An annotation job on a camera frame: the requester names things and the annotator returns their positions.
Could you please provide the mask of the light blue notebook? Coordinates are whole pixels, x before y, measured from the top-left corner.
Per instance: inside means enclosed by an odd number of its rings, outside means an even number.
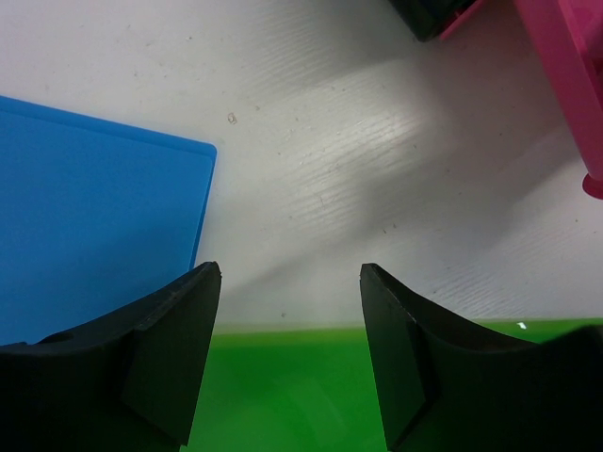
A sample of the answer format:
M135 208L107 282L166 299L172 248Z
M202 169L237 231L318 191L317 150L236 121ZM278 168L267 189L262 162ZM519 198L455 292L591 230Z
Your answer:
M3 98L1 341L36 343L193 268L212 144Z

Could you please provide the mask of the green plastic folder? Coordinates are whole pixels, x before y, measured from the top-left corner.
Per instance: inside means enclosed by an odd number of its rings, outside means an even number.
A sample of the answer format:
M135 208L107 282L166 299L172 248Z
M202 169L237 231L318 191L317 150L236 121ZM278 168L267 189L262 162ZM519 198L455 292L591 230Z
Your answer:
M361 329L212 339L189 451L384 451Z

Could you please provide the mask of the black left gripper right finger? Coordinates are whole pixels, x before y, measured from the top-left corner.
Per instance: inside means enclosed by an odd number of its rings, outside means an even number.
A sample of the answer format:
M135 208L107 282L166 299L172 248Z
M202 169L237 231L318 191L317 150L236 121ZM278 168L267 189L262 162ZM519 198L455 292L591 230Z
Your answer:
M362 266L362 308L391 451L598 451L602 329L517 339Z

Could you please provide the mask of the pink bottom drawer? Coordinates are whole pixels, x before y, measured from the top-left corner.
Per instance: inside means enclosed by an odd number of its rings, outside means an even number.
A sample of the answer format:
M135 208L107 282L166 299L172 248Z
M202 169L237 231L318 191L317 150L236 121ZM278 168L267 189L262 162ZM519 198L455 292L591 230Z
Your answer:
M582 188L602 198L602 2L514 3L587 169Z

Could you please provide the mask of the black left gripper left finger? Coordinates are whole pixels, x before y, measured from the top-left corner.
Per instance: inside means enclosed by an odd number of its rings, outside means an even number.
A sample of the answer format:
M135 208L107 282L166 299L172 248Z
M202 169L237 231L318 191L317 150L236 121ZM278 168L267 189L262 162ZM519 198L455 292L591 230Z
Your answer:
M38 343L1 349L5 451L177 451L190 439L220 299L207 262Z

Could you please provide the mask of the black pink drawer organizer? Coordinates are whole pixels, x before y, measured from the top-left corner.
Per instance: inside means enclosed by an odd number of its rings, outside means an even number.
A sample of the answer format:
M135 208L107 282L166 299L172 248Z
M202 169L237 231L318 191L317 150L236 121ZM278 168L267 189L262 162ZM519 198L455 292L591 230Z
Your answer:
M483 4L481 0L390 0L415 38L443 40L464 24Z

